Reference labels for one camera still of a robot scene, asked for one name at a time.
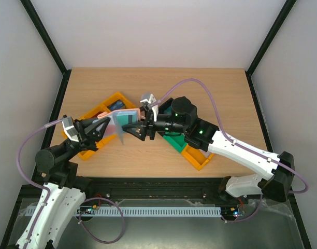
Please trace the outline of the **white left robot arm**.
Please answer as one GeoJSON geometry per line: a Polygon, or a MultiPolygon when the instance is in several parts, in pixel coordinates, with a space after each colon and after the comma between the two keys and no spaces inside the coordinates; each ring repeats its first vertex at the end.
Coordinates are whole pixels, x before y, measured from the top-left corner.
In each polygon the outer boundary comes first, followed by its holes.
{"type": "Polygon", "coordinates": [[[20,162],[20,146],[16,165],[20,175],[30,185],[41,189],[40,199],[26,229],[14,248],[56,248],[76,208],[85,201],[90,180],[77,176],[78,165],[71,159],[81,151],[97,151],[96,142],[110,132],[110,117],[74,120],[64,116],[35,130],[34,135],[57,124],[62,124],[67,139],[60,145],[40,150],[35,156],[37,170],[44,173],[44,183],[28,178],[20,162]]]}

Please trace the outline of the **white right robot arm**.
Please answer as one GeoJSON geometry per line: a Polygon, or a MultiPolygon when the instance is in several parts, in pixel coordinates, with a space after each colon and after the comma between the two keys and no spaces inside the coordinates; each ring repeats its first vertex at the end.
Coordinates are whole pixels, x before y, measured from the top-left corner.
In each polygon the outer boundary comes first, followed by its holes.
{"type": "Polygon", "coordinates": [[[148,110],[144,120],[125,124],[122,129],[142,141],[146,137],[153,140],[156,133],[181,133],[194,149],[224,156],[252,170],[253,175],[223,179],[219,198],[224,203],[244,195],[264,195],[277,202],[287,200],[295,169],[292,154],[261,150],[223,133],[218,126],[199,118],[197,107],[184,96],[173,99],[170,107],[170,114],[148,110]]]}

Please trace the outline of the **blue card stack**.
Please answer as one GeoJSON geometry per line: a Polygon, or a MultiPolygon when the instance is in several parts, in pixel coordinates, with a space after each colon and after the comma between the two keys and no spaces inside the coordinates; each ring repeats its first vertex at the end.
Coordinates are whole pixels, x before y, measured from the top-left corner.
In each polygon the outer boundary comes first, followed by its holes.
{"type": "Polygon", "coordinates": [[[112,112],[118,109],[125,109],[125,104],[122,100],[117,100],[113,102],[112,104],[108,105],[107,108],[112,112]]]}

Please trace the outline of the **black storage bin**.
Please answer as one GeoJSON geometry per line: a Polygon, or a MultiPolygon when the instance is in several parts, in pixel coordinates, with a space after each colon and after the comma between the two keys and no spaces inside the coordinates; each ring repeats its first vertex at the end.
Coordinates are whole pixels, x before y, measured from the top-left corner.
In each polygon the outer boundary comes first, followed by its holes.
{"type": "Polygon", "coordinates": [[[158,115],[156,118],[156,121],[162,121],[162,120],[166,120],[168,122],[172,121],[172,117],[171,117],[171,104],[173,102],[174,98],[169,98],[167,101],[165,101],[164,103],[162,103],[159,108],[158,108],[158,115]]]}

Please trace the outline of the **green storage bin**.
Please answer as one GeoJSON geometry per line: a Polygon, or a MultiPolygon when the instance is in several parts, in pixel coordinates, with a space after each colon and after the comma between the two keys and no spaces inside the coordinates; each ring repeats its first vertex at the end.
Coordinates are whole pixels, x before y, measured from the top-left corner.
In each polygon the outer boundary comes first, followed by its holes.
{"type": "Polygon", "coordinates": [[[178,152],[182,153],[187,143],[182,133],[165,133],[163,138],[178,152]]]}

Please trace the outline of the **yellow single storage bin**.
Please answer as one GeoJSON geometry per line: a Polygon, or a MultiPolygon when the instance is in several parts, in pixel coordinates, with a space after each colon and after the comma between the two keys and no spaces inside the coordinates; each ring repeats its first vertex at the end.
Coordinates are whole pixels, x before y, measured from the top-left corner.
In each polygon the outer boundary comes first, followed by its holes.
{"type": "Polygon", "coordinates": [[[198,171],[200,171],[213,157],[213,153],[205,152],[186,145],[181,152],[182,156],[198,171]]]}

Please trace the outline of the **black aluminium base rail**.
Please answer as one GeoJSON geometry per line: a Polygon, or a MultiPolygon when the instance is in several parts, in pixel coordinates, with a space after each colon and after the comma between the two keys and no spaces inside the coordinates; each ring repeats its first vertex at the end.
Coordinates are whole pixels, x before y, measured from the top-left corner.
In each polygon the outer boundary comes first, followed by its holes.
{"type": "Polygon", "coordinates": [[[37,177],[36,183],[47,186],[49,182],[67,189],[73,187],[87,198],[103,197],[113,201],[123,199],[191,199],[203,204],[228,206],[240,201],[247,204],[256,193],[242,191],[236,197],[227,192],[228,177],[224,178],[100,178],[77,176],[73,182],[63,182],[55,177],[37,177]]]}

